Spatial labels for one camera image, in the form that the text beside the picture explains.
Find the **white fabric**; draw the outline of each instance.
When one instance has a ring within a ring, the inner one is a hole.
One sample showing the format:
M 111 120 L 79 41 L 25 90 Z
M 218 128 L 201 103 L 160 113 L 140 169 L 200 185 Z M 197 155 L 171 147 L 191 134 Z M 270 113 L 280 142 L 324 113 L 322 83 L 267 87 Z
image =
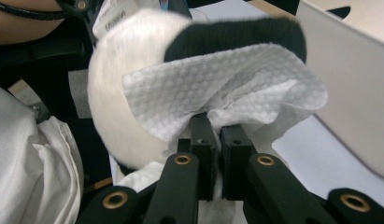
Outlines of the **white fabric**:
M 82 165 L 72 133 L 0 89 L 0 224 L 75 223 Z
M 163 168 L 163 164 L 153 161 L 144 168 L 127 175 L 116 185 L 125 186 L 139 192 L 159 180 Z
M 156 0 L 106 0 L 99 10 L 92 32 L 97 39 L 109 33 L 122 20 L 132 16 L 142 8 L 160 9 Z
M 162 63 L 166 48 L 190 23 L 175 13 L 143 9 L 98 42 L 89 68 L 89 105 L 95 128 L 117 161 L 140 169 L 161 158 L 165 142 L 136 121 L 121 77 Z

